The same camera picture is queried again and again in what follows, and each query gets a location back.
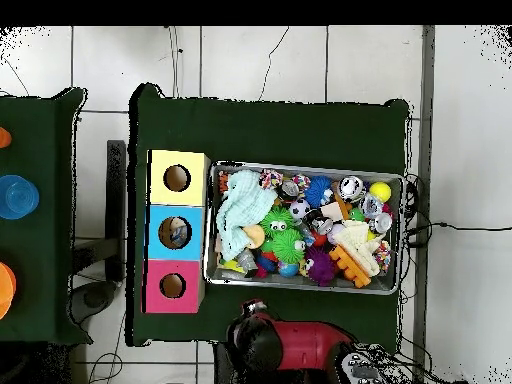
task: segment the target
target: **orange toy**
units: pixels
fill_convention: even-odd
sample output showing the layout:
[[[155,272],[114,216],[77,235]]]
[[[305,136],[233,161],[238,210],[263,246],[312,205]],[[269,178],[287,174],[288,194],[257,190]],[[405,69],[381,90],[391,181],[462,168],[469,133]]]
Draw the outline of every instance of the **orange toy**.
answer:
[[[2,147],[7,147],[9,144],[11,144],[11,134],[9,131],[0,127],[0,149]]]
[[[370,284],[370,277],[357,265],[350,255],[338,245],[333,247],[329,252],[331,259],[337,261],[338,268],[343,270],[345,278],[353,281],[354,285],[360,289],[361,287]]]
[[[0,319],[11,307],[12,298],[16,292],[16,277],[12,270],[0,262]]]
[[[341,214],[343,215],[343,219],[350,219],[349,216],[348,216],[348,213],[350,211],[350,209],[352,209],[352,205],[350,203],[345,203],[340,195],[336,192],[337,188],[336,188],[336,181],[332,183],[332,191],[334,193],[334,197],[336,198],[336,201],[338,202],[338,205],[340,205],[340,209],[341,209]]]

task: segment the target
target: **orange cup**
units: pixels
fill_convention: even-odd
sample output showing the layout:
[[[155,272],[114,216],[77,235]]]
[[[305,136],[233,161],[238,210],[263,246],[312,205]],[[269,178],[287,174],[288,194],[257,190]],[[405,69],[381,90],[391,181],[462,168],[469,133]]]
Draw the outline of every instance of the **orange cup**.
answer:
[[[0,149],[11,144],[11,134],[6,129],[0,127]]]

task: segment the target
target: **green felt surface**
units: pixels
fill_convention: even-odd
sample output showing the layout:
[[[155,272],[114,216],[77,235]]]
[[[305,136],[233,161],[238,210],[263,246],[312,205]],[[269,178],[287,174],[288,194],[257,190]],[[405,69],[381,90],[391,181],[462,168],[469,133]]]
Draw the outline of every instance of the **green felt surface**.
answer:
[[[137,226],[135,243],[128,246],[135,249],[135,344],[146,339],[225,340],[228,325],[241,312],[241,303],[257,297],[282,319],[331,322],[363,342],[394,350],[397,293],[381,296],[208,284],[198,314],[143,314],[146,151],[182,150],[203,152],[212,161],[403,174],[406,102],[374,106],[165,99],[155,86],[147,84],[134,93],[130,107],[138,114],[138,132],[134,134],[137,127],[132,125],[130,138],[131,149],[137,144]]]
[[[15,273],[16,294],[0,320],[1,341],[82,343],[85,333],[68,319],[71,271],[73,117],[79,88],[53,99],[0,97],[0,127],[12,135],[0,149],[0,175],[35,184],[38,208],[26,217],[0,218],[0,261]]]

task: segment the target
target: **box hole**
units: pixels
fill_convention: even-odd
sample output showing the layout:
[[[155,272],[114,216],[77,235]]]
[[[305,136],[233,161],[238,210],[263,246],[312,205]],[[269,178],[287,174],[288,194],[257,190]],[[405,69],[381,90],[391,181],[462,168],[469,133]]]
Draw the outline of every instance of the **box hole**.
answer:
[[[171,216],[160,224],[158,238],[168,249],[183,249],[192,238],[192,227],[185,218]]]
[[[164,173],[164,184],[171,191],[185,191],[190,185],[190,172],[183,165],[172,165]]]
[[[165,297],[177,299],[186,289],[185,279],[180,274],[167,274],[160,280],[160,291]]]

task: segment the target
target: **green spiky ball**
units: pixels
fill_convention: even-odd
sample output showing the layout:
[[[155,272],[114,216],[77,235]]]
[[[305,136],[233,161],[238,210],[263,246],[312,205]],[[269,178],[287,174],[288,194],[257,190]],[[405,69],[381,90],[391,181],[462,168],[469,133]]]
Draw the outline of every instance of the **green spiky ball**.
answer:
[[[300,241],[304,246],[301,234],[294,229],[277,232],[272,240],[272,250],[277,259],[287,264],[296,264],[304,258],[304,250],[297,249],[295,242]]]
[[[276,223],[278,223],[278,228],[272,228],[272,225]],[[273,206],[270,212],[263,218],[263,221],[260,222],[260,225],[266,236],[274,238],[276,234],[293,227],[293,217],[288,209],[282,206]]]

